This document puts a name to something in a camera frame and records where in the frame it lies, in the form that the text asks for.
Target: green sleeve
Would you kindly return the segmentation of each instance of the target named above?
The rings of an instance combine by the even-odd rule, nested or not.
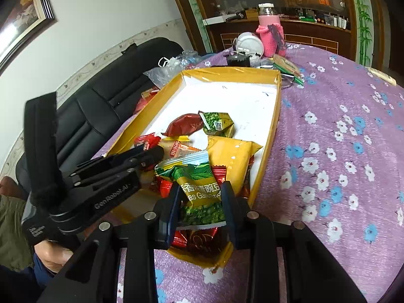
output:
[[[20,271],[32,266],[32,248],[21,228],[25,201],[0,195],[0,265]]]

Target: wall trim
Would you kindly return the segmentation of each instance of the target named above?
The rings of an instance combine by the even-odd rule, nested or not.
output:
[[[154,37],[167,37],[173,41],[177,41],[185,49],[185,44],[181,44],[174,37],[170,37],[167,31],[176,29],[182,30],[184,35],[185,25],[181,18],[172,20],[170,22],[152,27],[146,31],[140,32],[105,51],[98,57],[91,60],[88,64],[74,73],[69,79],[67,79],[62,85],[56,89],[57,96],[57,107],[59,108],[76,90],[78,90],[84,83],[86,83],[92,76],[97,74],[104,67],[109,65],[114,60],[118,59],[122,54],[121,52],[126,50],[131,44],[141,44],[148,41]],[[7,155],[6,161],[0,172],[0,179],[4,176],[10,176],[15,178],[15,166],[24,153],[24,133],[21,132],[14,145],[12,146],[9,154]]]

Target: pink bottle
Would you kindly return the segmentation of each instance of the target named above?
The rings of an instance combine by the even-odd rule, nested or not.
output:
[[[280,37],[284,39],[283,27],[280,24],[278,13],[274,9],[272,3],[259,4],[258,20],[259,26],[256,33],[260,35],[261,41],[264,45],[264,56],[272,57],[278,47],[277,41],[273,38],[272,33],[268,30],[268,25],[275,25],[279,31]],[[286,55],[285,49],[280,49],[278,54],[282,57]]]

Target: bottle cap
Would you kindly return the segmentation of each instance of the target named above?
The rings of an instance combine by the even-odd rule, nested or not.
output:
[[[273,3],[261,3],[258,4],[259,8],[274,8]]]

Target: red candy wrapper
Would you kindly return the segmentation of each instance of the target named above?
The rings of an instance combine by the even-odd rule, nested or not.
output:
[[[244,178],[244,183],[243,183],[243,187],[240,190],[240,197],[243,198],[249,198],[250,197],[250,170],[252,165],[254,164],[254,156],[251,156],[249,162],[248,162],[248,166],[247,166],[247,173],[246,173],[246,177]]]
[[[171,181],[164,180],[164,179],[161,180],[161,183],[160,183],[161,197],[163,197],[163,198],[168,197],[168,195],[170,194],[171,186],[172,186]]]
[[[198,114],[184,114],[170,123],[162,135],[175,137],[187,136],[203,128],[203,121]]]
[[[218,240],[215,239],[218,228],[196,230],[189,236],[187,248],[190,251],[197,251],[198,254],[212,254],[221,251]]]
[[[187,231],[186,230],[177,230],[174,235],[174,240],[171,245],[178,248],[186,248],[187,247]]]
[[[139,99],[135,111],[133,112],[136,115],[140,112],[145,106],[149,103],[149,101],[160,91],[157,86],[153,86],[151,89],[142,92],[142,97]]]
[[[150,148],[157,146],[160,140],[161,138],[159,136],[156,136],[155,133],[150,133],[144,136],[138,136],[136,139],[134,139],[133,143],[135,146],[144,144],[144,150],[149,150]]]
[[[216,179],[217,184],[220,186],[226,181],[226,167],[225,166],[212,166],[212,173]]]

